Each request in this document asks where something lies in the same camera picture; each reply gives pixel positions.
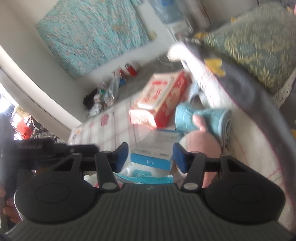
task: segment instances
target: blue and white box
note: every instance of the blue and white box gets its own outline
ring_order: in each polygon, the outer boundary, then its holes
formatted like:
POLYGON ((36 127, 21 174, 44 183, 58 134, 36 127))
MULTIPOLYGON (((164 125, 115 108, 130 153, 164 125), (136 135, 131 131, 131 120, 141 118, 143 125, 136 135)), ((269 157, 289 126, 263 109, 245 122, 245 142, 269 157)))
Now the blue and white box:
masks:
POLYGON ((169 171, 173 165, 173 144, 181 137, 181 132, 156 129, 131 150, 131 161, 169 171))

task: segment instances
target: gray countertop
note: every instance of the gray countertop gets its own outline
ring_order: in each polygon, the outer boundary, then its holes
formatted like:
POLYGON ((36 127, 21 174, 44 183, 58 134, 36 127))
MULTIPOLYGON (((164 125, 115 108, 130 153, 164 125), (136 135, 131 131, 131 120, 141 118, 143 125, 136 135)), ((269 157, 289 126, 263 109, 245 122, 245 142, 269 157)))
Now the gray countertop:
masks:
MULTIPOLYGON (((161 56, 160 59, 163 62, 169 62, 165 55, 161 56)), ((120 86, 118 92, 117 102, 126 99, 127 97, 142 90, 147 84, 148 80, 154 73, 168 73, 175 72, 182 69, 181 62, 170 62, 170 65, 164 65, 160 63, 158 59, 151 61, 150 63, 142 66, 138 70, 138 75, 135 77, 127 77, 125 85, 120 86)))

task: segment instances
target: red and white tissue package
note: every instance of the red and white tissue package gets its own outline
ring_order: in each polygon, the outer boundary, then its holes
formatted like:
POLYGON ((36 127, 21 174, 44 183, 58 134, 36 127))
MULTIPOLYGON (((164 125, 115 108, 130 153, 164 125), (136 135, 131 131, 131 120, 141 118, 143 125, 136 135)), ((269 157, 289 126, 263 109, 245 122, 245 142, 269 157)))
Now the red and white tissue package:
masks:
POLYGON ((131 122, 151 128, 166 127, 189 83, 190 76, 184 70, 153 74, 129 110, 131 122))

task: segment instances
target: rolled teal cloth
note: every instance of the rolled teal cloth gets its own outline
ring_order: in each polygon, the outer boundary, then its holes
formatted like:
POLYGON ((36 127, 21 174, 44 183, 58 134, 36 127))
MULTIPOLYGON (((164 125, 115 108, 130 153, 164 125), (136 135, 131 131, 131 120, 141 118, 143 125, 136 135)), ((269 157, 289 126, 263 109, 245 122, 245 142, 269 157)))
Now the rolled teal cloth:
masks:
POLYGON ((196 110, 189 103, 180 103, 176 108, 175 114, 177 131, 190 132, 198 130, 199 128, 192 121, 193 115, 200 115, 205 119, 208 132, 216 137, 222 148, 225 148, 230 138, 231 110, 196 110))

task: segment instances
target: ribbed black surface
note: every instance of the ribbed black surface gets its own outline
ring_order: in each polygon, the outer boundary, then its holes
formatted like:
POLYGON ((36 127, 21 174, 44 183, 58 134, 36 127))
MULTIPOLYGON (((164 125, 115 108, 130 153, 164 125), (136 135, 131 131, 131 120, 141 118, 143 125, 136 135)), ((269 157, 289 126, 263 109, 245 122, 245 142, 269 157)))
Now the ribbed black surface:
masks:
POLYGON ((24 221, 8 234, 13 241, 289 240, 277 222, 242 226, 212 214, 196 194, 172 185, 134 185, 104 194, 80 219, 60 225, 24 221))

